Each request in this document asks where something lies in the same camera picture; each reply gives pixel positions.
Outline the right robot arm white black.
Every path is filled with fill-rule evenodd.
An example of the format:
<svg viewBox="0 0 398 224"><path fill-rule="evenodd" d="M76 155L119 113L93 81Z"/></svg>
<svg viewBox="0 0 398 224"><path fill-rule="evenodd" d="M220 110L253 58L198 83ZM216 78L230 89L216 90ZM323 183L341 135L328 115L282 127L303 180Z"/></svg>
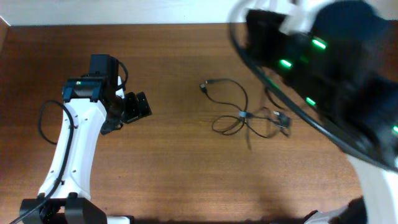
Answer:
<svg viewBox="0 0 398 224"><path fill-rule="evenodd" d="M389 22L364 1L295 1L250 9L239 54L298 117L346 154L362 194L295 223L397 222L397 83L376 70Z"/></svg>

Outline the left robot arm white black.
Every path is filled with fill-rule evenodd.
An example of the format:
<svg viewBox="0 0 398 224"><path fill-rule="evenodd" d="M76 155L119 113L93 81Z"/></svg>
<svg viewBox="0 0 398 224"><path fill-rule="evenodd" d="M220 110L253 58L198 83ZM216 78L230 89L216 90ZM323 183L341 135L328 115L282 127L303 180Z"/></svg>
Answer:
<svg viewBox="0 0 398 224"><path fill-rule="evenodd" d="M108 54L93 54L88 73L67 80L63 121L55 154L35 198L22 201L14 223L134 223L131 215L107 215L91 202L90 177L99 135L122 129L152 114L143 92L126 93L124 64Z"/></svg>

